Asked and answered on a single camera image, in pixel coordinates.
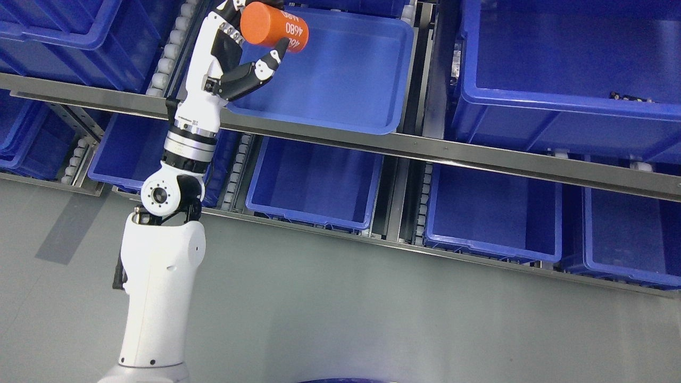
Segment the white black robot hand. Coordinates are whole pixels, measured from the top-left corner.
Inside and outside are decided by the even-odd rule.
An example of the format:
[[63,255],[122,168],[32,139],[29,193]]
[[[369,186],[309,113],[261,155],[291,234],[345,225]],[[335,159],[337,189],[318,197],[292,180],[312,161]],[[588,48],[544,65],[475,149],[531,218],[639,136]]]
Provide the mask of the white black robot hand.
[[213,137],[220,129],[220,112],[229,102],[260,89],[279,68],[289,38],[275,42],[257,61],[241,63],[241,21],[251,1],[224,1],[203,19],[186,75],[187,95],[172,110],[167,99],[169,123],[174,131]]

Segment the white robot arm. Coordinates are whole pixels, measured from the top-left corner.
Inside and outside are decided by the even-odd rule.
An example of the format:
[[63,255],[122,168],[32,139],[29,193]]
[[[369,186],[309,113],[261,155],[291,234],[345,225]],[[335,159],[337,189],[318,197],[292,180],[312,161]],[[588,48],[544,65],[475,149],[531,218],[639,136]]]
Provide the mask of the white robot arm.
[[169,114],[160,169],[126,219],[121,288],[129,296],[117,363],[102,382],[188,382],[185,359],[190,299],[206,253],[200,223],[203,182],[226,102],[188,97]]

